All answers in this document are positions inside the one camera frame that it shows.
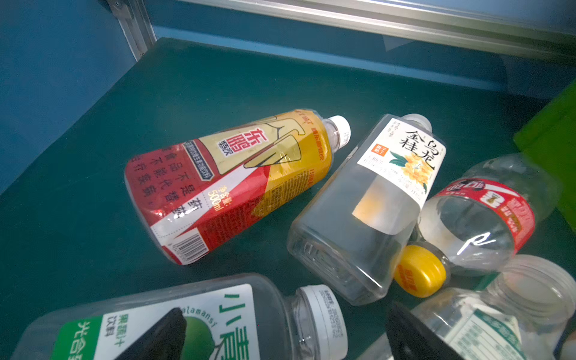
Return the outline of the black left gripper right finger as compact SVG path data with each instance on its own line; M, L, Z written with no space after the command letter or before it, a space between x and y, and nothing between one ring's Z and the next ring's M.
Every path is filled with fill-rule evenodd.
M388 312L387 331L392 357L396 360L463 360L441 337L410 310L395 301Z

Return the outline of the aluminium back frame rail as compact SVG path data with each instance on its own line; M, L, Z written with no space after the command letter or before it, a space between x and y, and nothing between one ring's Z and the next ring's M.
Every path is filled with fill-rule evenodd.
M416 1L205 1L206 6L575 65L575 35Z

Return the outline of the clear lime juice bottle left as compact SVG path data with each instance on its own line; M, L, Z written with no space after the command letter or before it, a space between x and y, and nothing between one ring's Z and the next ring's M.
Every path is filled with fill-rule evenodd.
M186 336L180 359L344 359L347 328L326 285L285 296L244 273L57 310L32 322L14 359L116 359L171 309Z

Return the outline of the aluminium left frame post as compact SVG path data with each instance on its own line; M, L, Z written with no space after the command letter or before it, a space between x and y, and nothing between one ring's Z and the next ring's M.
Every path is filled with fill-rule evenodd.
M138 62L155 45L157 38L143 0L107 0L118 20L133 57Z

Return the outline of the clear square osmanthus tea bottle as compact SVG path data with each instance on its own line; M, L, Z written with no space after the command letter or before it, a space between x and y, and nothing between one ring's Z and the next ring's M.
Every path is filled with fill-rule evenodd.
M288 251L351 305L384 298L446 153L423 115L384 115L292 222Z

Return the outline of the red gold energy drink bottle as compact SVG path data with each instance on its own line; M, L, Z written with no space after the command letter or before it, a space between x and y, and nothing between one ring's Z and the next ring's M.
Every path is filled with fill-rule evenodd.
M187 266L324 179L350 138L343 116L295 109L139 154L124 182L152 241Z

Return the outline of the clear wide jar bottle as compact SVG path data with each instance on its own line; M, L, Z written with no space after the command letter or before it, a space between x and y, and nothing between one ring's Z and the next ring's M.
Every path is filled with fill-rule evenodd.
M574 313L574 278L531 255L511 260L482 291L444 289L412 309L464 359L552 359Z

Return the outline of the green plastic bin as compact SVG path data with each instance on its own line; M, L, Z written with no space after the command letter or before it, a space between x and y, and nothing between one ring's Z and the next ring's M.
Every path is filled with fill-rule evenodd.
M575 83L540 110L513 137L515 145L562 184L558 208L575 227Z

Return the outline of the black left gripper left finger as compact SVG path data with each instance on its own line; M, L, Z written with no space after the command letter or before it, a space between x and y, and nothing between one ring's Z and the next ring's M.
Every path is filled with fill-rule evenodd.
M185 344L186 327L182 310L174 307L116 359L180 359Z

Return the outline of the clear bottle red label yellow cap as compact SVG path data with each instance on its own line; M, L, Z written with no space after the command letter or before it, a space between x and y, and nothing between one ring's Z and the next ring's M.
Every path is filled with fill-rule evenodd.
M424 204L394 280L427 298L456 276L498 272L556 207L560 181L525 154L471 167Z

